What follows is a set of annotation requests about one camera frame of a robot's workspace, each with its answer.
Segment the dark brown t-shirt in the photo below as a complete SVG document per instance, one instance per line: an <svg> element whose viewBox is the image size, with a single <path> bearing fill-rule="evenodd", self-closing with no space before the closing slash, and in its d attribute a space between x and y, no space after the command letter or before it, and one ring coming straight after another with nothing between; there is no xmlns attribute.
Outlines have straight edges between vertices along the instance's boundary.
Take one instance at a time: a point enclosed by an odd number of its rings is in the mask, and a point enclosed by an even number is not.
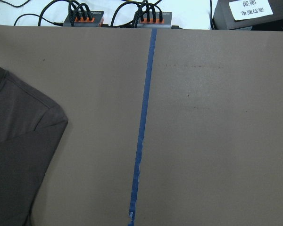
<svg viewBox="0 0 283 226"><path fill-rule="evenodd" d="M67 126L50 97L0 68L0 226L29 226L34 200Z"/></svg>

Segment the grey usb hub left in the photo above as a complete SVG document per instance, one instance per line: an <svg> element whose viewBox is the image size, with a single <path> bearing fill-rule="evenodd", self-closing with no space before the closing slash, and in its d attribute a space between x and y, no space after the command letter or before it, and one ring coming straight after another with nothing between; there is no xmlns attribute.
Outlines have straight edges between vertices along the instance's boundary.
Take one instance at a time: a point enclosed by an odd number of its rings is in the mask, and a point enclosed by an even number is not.
<svg viewBox="0 0 283 226"><path fill-rule="evenodd" d="M76 18L74 20L74 27L101 27L104 21L104 11L91 11L91 16L91 20L88 16L84 20L82 15L80 19Z"/></svg>

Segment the black box with label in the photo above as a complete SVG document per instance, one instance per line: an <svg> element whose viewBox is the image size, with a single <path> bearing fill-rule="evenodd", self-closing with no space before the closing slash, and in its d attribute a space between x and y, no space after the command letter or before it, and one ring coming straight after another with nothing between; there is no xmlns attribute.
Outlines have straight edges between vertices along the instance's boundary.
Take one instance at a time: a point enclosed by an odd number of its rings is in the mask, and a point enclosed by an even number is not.
<svg viewBox="0 0 283 226"><path fill-rule="evenodd" d="M219 0L216 30L283 31L283 0Z"/></svg>

